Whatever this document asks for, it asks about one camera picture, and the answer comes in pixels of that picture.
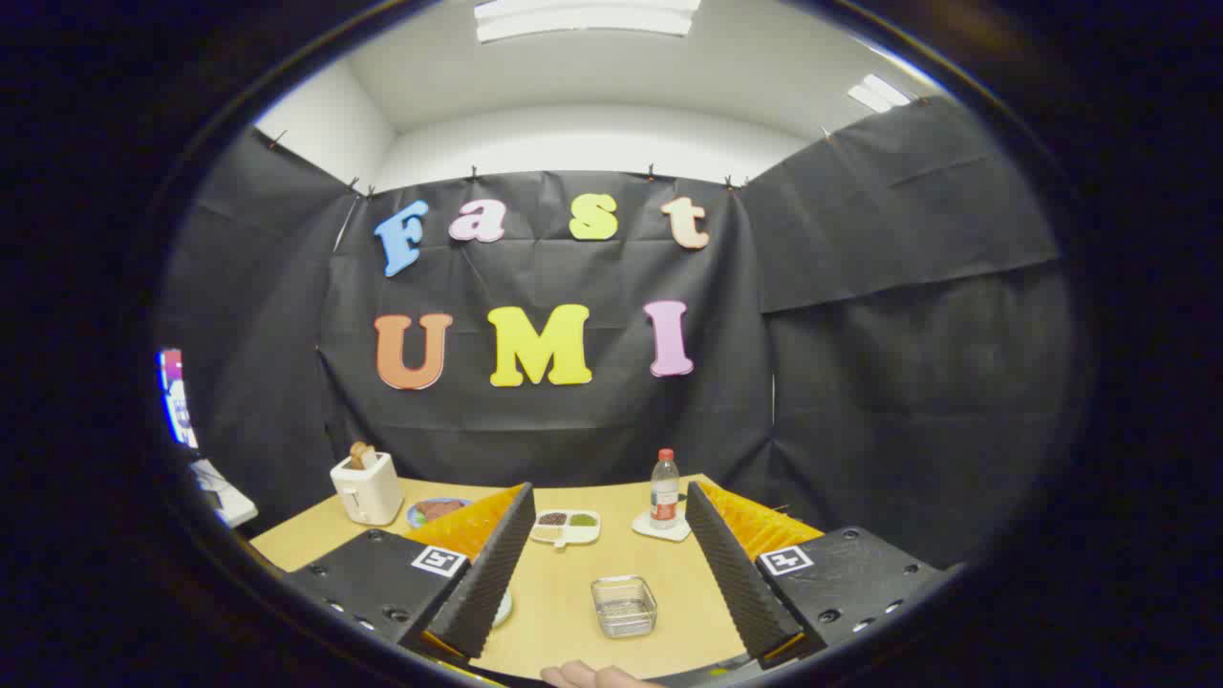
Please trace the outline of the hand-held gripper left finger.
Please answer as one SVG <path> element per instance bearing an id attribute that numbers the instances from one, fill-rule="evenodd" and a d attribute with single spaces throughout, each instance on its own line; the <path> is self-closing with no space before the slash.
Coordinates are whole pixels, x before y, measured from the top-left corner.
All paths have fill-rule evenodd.
<path id="1" fill-rule="evenodd" d="M 285 582 L 327 613 L 385 642 L 479 657 L 536 523 L 533 484 L 455 510 L 406 535 L 367 528 Z"/>

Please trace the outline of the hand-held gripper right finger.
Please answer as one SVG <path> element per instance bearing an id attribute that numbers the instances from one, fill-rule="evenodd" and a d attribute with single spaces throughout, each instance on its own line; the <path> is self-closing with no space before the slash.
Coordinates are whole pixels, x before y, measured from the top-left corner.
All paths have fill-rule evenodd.
<path id="1" fill-rule="evenodd" d="M 818 532 L 693 481 L 686 519 L 750 657 L 764 668 L 860 635 L 949 576 L 863 527 Z"/>

